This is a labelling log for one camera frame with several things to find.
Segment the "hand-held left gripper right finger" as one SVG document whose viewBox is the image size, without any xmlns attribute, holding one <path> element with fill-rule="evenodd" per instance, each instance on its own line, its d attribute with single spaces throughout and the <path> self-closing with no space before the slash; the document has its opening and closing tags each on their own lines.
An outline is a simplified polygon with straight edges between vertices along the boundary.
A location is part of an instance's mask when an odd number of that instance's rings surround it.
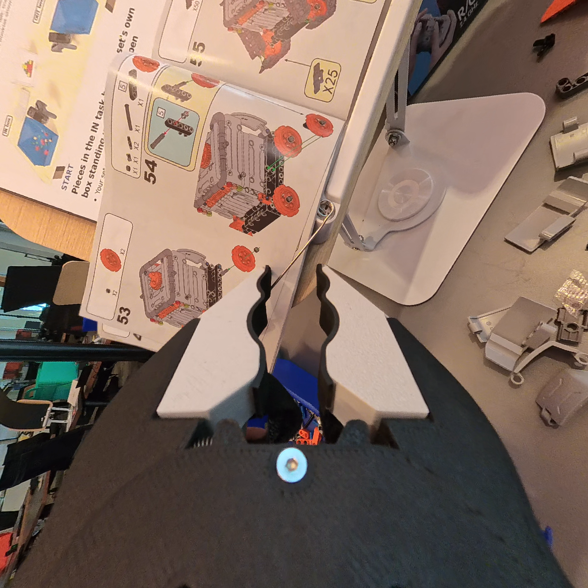
<svg viewBox="0 0 588 588">
<path fill-rule="evenodd" d="M 346 425 L 378 426 L 388 418 L 423 419 L 429 408 L 387 316 L 324 264 L 316 268 L 322 412 Z"/>
</svg>

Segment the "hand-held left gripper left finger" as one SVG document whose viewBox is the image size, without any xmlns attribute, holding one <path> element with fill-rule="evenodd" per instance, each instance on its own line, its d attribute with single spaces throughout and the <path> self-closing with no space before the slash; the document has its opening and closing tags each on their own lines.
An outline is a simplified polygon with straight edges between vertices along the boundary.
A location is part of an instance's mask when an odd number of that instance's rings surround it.
<svg viewBox="0 0 588 588">
<path fill-rule="evenodd" d="M 157 407 L 162 419 L 249 420 L 267 370 L 269 266 L 254 269 L 204 313 Z"/>
</svg>

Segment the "blue object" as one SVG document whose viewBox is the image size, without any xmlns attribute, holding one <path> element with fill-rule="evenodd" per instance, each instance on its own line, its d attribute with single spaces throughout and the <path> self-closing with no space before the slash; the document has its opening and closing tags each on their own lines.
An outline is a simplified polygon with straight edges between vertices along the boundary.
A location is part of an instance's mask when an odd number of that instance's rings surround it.
<svg viewBox="0 0 588 588">
<path fill-rule="evenodd" d="M 295 443 L 302 422 L 303 407 L 319 415 L 317 378 L 286 359 L 275 363 L 270 383 L 277 386 L 277 395 L 269 399 L 262 417 L 252 418 L 245 436 L 253 444 Z"/>
</svg>

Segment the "light grey angled panel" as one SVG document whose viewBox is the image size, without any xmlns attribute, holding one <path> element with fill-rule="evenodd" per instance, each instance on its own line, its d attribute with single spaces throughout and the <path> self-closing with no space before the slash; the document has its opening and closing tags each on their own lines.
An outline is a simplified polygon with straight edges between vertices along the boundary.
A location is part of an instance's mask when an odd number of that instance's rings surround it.
<svg viewBox="0 0 588 588">
<path fill-rule="evenodd" d="M 570 354 L 574 366 L 587 368 L 587 353 L 579 345 L 556 341 L 557 309 L 520 297 L 511 305 L 484 344 L 484 358 L 508 372 L 512 385 L 524 383 L 523 371 L 550 349 Z"/>
<path fill-rule="evenodd" d="M 496 325 L 501 321 L 510 307 L 496 309 L 494 311 L 469 316 L 467 318 L 468 328 L 481 343 L 486 343 Z"/>
<path fill-rule="evenodd" d="M 587 405 L 587 371 L 561 370 L 543 386 L 536 404 L 545 425 L 561 427 Z"/>
</svg>

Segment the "black pole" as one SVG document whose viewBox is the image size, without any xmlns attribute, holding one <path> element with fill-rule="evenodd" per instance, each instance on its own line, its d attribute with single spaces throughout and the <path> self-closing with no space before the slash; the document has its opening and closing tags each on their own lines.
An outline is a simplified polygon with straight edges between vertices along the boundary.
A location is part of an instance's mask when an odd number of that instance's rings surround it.
<svg viewBox="0 0 588 588">
<path fill-rule="evenodd" d="M 1 362 L 146 362 L 154 354 L 124 344 L 1 340 Z"/>
</svg>

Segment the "teal plastic crate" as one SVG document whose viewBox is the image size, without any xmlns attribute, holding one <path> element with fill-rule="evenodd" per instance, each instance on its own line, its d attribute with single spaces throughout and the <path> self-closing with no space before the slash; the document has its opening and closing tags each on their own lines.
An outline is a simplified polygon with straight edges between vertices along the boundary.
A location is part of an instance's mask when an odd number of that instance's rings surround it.
<svg viewBox="0 0 588 588">
<path fill-rule="evenodd" d="M 33 398 L 42 401 L 66 401 L 71 384 L 77 377 L 76 362 L 43 362 L 32 390 Z"/>
</svg>

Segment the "clear plastic wrapper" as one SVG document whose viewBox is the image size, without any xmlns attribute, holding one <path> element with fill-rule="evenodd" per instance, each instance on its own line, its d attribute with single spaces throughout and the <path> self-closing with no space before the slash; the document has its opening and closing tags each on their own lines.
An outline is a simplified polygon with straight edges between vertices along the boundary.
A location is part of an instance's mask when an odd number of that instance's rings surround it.
<svg viewBox="0 0 588 588">
<path fill-rule="evenodd" d="M 559 307 L 578 317 L 587 310 L 587 278 L 578 270 L 572 270 L 556 291 L 555 299 Z"/>
</svg>

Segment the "instruction booklet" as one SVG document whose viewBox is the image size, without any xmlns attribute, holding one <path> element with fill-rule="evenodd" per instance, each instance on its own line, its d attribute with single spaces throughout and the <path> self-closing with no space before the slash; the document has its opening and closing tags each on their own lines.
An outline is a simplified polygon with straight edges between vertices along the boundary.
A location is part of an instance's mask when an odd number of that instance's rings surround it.
<svg viewBox="0 0 588 588">
<path fill-rule="evenodd" d="M 137 1 L 83 315 L 158 350 L 312 231 L 385 1 Z"/>
</svg>

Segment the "light grey curved block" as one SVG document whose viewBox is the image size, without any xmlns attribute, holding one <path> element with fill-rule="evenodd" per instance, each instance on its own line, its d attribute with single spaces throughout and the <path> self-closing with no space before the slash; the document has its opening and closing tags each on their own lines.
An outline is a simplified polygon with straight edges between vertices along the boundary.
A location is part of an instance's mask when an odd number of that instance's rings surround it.
<svg viewBox="0 0 588 588">
<path fill-rule="evenodd" d="M 587 180 L 570 176 L 562 181 L 504 240 L 528 253 L 551 242 L 575 223 L 587 208 Z"/>
</svg>

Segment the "white lamp base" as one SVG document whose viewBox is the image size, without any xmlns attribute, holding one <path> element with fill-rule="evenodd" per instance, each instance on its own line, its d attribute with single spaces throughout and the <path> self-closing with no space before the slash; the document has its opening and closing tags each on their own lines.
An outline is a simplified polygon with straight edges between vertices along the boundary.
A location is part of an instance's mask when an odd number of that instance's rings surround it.
<svg viewBox="0 0 588 588">
<path fill-rule="evenodd" d="M 328 265 L 406 306 L 440 288 L 545 115 L 533 93 L 406 105 L 409 48 Z"/>
</svg>

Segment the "light grey curved panel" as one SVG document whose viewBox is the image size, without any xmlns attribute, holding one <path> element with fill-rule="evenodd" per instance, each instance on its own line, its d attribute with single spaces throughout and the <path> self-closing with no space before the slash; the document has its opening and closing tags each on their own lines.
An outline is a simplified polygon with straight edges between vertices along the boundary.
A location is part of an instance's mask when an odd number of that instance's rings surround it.
<svg viewBox="0 0 588 588">
<path fill-rule="evenodd" d="M 587 163 L 587 123 L 579 123 L 576 116 L 565 119 L 549 143 L 556 172 Z"/>
</svg>

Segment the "white printed instruction sheet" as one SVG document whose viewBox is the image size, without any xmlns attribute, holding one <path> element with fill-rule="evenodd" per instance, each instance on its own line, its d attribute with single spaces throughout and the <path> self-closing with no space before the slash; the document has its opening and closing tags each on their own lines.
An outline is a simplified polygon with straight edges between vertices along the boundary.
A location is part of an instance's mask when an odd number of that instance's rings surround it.
<svg viewBox="0 0 588 588">
<path fill-rule="evenodd" d="M 146 55 L 160 1 L 1 1 L 1 190 L 96 220 L 107 72 Z"/>
</svg>

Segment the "blue printed toy box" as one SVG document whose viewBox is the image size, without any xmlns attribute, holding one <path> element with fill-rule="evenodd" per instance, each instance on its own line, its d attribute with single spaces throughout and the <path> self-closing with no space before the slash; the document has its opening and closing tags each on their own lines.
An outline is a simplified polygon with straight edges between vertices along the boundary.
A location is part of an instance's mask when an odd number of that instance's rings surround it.
<svg viewBox="0 0 588 588">
<path fill-rule="evenodd" d="M 421 1 L 409 43 L 408 96 L 413 97 L 487 1 Z"/>
</svg>

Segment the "dark grey angled beam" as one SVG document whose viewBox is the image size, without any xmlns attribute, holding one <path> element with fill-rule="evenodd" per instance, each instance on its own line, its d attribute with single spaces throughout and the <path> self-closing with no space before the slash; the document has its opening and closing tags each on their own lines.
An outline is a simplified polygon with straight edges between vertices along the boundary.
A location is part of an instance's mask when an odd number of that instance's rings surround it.
<svg viewBox="0 0 588 588">
<path fill-rule="evenodd" d="M 587 90 L 587 72 L 570 79 L 563 77 L 556 82 L 555 94 L 560 99 L 568 99 Z"/>
</svg>

